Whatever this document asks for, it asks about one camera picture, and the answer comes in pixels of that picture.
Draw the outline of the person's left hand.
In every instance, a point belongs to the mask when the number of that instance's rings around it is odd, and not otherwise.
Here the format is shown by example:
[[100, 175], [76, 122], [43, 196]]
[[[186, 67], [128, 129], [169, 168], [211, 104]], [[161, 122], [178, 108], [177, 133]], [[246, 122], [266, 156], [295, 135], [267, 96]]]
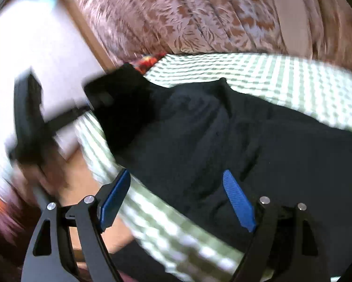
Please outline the person's left hand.
[[43, 152], [43, 163], [13, 165], [12, 183], [19, 195], [28, 204], [35, 206], [33, 189], [36, 185], [42, 187], [51, 196], [58, 196], [67, 187], [66, 161], [59, 151], [58, 145]]

